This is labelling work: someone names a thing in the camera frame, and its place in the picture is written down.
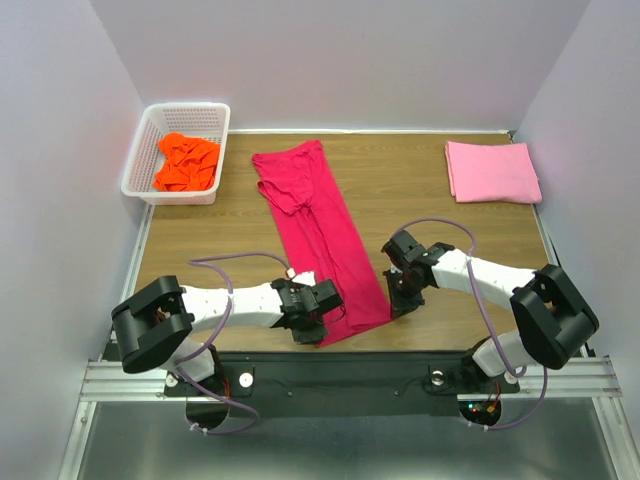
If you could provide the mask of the magenta red t-shirt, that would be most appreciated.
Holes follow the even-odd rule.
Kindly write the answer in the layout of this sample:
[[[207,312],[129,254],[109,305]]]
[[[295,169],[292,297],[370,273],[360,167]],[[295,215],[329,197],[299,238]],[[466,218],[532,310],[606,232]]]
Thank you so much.
[[[391,321],[390,304],[334,179],[320,141],[256,153],[258,190],[266,198],[287,258],[297,272],[330,279],[346,307],[327,316],[322,347]]]

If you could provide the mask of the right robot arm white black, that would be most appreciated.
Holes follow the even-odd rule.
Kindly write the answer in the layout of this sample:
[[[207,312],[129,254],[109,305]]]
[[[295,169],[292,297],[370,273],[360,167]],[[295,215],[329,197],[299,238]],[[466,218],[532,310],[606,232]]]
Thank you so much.
[[[469,349],[453,371],[440,375],[458,393],[484,389],[509,369],[564,367],[599,329],[600,322],[568,274],[547,264],[538,270],[508,267],[474,258],[452,245],[430,247],[401,230],[382,251],[391,262],[383,275],[397,319],[424,305],[428,287],[474,296],[479,307],[500,306],[515,319],[514,330]]]

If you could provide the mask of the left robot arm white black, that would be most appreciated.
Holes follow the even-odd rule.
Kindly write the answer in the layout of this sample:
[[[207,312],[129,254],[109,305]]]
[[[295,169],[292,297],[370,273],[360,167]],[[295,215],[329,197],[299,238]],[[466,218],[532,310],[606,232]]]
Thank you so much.
[[[341,311],[343,300],[331,280],[314,280],[313,273],[304,272],[229,291],[181,285],[173,275],[159,277],[111,312],[122,369],[126,374],[185,372],[191,386],[210,394],[221,386],[223,371],[212,347],[191,339],[193,333],[282,328],[298,344],[318,345],[328,335],[324,317]]]

